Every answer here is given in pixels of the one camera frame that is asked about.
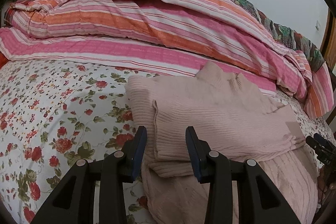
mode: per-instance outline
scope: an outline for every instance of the pink striped quilt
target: pink striped quilt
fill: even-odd
[[[0,50],[9,60],[51,59],[126,67],[161,75],[194,76],[210,58],[157,47],[127,38],[73,36],[49,39],[27,37],[15,28],[0,29]],[[275,82],[236,66],[211,60],[225,72],[242,73],[261,92],[275,96]]]
[[[41,0],[40,5],[37,0],[13,7],[17,10],[11,24],[30,37],[129,37],[203,54],[276,80],[288,94],[306,102],[311,118],[334,103],[324,69],[313,76],[303,52],[275,42],[263,25],[230,0]]]

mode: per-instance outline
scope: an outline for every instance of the metal screw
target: metal screw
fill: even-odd
[[[217,158],[219,156],[219,153],[215,150],[212,150],[209,152],[209,156],[212,158]]]
[[[116,158],[121,158],[123,155],[124,155],[124,152],[123,152],[123,151],[117,151],[117,152],[114,153],[114,156],[115,156]]]
[[[249,166],[256,166],[256,161],[255,160],[252,160],[252,159],[249,159],[249,160],[247,160],[247,162],[246,162]]]
[[[77,160],[76,162],[77,166],[83,166],[85,165],[85,163],[86,163],[86,160],[83,160],[83,159]]]

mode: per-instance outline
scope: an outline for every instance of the floral bedsheet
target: floral bedsheet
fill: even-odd
[[[124,89],[130,75],[158,74],[40,60],[10,61],[0,70],[0,197],[17,223],[31,222],[78,159],[101,160],[133,138]],[[320,132],[335,142],[322,118],[309,120],[300,103],[279,90],[277,100],[292,105],[305,135]],[[315,163],[320,166],[316,157]],[[155,223],[141,177],[124,184],[124,195],[129,224]]]

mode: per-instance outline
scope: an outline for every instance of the pink knit sweater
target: pink knit sweater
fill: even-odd
[[[242,74],[224,73],[212,62],[195,77],[132,76],[126,94],[135,124],[147,128],[142,177],[150,212],[159,223],[204,221],[208,189],[192,176],[185,144],[187,126],[194,126],[211,149],[233,160],[255,159],[268,170],[278,170],[276,158],[284,163],[288,157],[284,155],[295,157],[292,150],[305,144],[290,105],[264,96]],[[274,183],[280,190],[284,182],[295,185],[294,192],[300,189],[309,197],[310,201],[297,200],[292,199],[293,192],[283,192],[306,223],[316,208],[315,175],[307,175],[296,159],[286,161],[290,164],[296,165],[295,175],[286,173],[292,166],[280,168],[282,174],[273,177]],[[298,188],[302,181],[306,189]]]

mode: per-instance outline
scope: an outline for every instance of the black clamp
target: black clamp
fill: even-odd
[[[255,160],[237,162],[212,151],[193,127],[185,131],[199,183],[210,183],[204,224],[232,224],[232,180],[238,185],[239,224],[300,224],[290,205]]]
[[[332,142],[315,133],[314,137],[306,137],[306,143],[315,151],[317,159],[325,165],[325,185],[336,181],[336,147]]]
[[[127,223],[123,183],[139,175],[147,141],[140,126],[133,140],[125,142],[104,160],[78,160],[38,210],[31,224],[93,224],[95,182],[100,180],[99,223]]]

